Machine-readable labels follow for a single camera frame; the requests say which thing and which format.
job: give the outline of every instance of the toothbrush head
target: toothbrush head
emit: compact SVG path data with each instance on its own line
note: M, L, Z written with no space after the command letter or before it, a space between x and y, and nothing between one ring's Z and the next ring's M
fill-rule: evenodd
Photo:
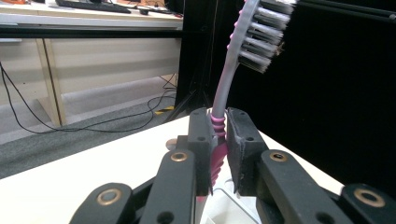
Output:
M278 52L294 4L293 0L247 0L230 36L230 54L236 53L239 63L264 73Z

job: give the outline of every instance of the white table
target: white table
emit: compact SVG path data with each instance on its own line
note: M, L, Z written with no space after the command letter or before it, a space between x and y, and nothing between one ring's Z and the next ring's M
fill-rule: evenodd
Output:
M65 224L97 187L109 182L139 186L156 175L168 151L166 141L188 133L188 121L178 119L0 180L0 223ZM269 148L290 152L265 134L262 137ZM340 192L341 183L296 159L322 187ZM224 164L219 180L229 175Z

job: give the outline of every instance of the power cord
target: power cord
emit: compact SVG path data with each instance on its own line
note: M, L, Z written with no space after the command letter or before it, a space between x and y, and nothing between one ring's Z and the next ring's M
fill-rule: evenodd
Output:
M30 106L26 103L26 101L25 101L25 99L23 98L23 96L21 95L20 91L19 91L18 88L15 86L14 82L11 80L11 78L9 77L9 75L7 74L7 72L6 72L6 70L4 69L4 67L3 67L3 65L2 65L1 62L0 62L0 68L1 68L1 74L2 74L2 79L3 79L3 84L4 84L5 89L6 89L6 92L7 92L8 102L9 102L9 105L10 105L10 107L11 107L12 113L14 114L15 120L17 121L18 125L19 125L21 128L23 128L25 131L27 131L27 132L29 132L29 133L78 132L78 131L82 131L82 130L85 130L85 131L93 131L93 132L99 132L99 133L127 133L127 132L131 132L131 131L135 131L135 130L141 129L141 128L145 127L146 125L148 125L148 124L152 121L152 119L154 118L154 112L153 112L153 110L154 110L156 107L158 107L158 105L160 105L160 103L161 103L161 101L163 100L163 98L165 98L165 97L166 97L166 98L175 98L175 97L172 97L172 96L165 96L165 94L168 93L168 92L171 92L171 91L176 91L176 90L175 90L175 89L167 90L167 91L165 91L165 92L163 93L162 96L152 98L152 99L150 99L150 100L147 102L147 105L148 105L148 108L149 108L149 110L147 110L147 111L144 111L144 112L141 112L141 113L137 113L137 114L133 114L133 115L128 115L128 116L120 117L120 118L116 118L116 119L109 119L109 120L97 122L97 123L94 123L94 124L91 124L91 125L87 125L87 126L82 127L82 128L56 129L56 128L53 128L53 127L50 127L49 125L47 125L44 121L42 121L42 120L35 114L35 112L33 112L32 108L30 108ZM18 95L21 97L23 103L26 105L26 107L27 107L28 110L32 113L32 115L33 115L40 123L42 123L44 126L46 126L47 128L49 128L50 131L46 131L46 132L36 132L36 131L29 130L29 129L25 128L23 125L21 125L21 123L20 123L20 121L19 121L19 119L18 119L17 113L16 113L16 111L15 111L15 108L14 108L14 106L13 106L13 104L12 104L11 95L10 95L10 92L9 92L8 85L7 85L7 83L6 83L5 77L6 77L6 78L8 79L8 81L11 83L11 85L13 86L13 88L17 91ZM160 101L159 101L154 107L151 107L151 106L150 106L150 103L151 103L153 100L156 100L156 99L160 99ZM131 118L131 117L139 116L139 115L144 115L144 114L147 114L147 113L150 113L150 114L151 114L151 117L149 118L149 120L148 120L146 123L144 123L143 125L141 125L141 126L139 126L139 127L136 127L136 128L132 128L132 129L128 129L128 130L120 130L120 131L91 129L92 126L96 126L96 125L99 125L99 124L104 124L104 123L107 123L107 122L110 122L110 121L115 121L115 120L118 120L118 119L127 119L127 118Z

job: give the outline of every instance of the black backdrop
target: black backdrop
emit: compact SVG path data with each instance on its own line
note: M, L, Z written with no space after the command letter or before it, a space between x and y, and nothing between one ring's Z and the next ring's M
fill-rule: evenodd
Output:
M241 6L219 1L212 99ZM396 24L297 7L284 42L264 75L238 68L228 106L342 183L396 198Z

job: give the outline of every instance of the toothbrush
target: toothbrush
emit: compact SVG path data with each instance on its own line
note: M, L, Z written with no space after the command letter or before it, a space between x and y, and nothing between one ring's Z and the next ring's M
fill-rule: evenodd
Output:
M212 186L227 155L224 112L233 75L241 63L264 73L278 49L295 0L247 0L239 12L210 114L218 145L212 151Z

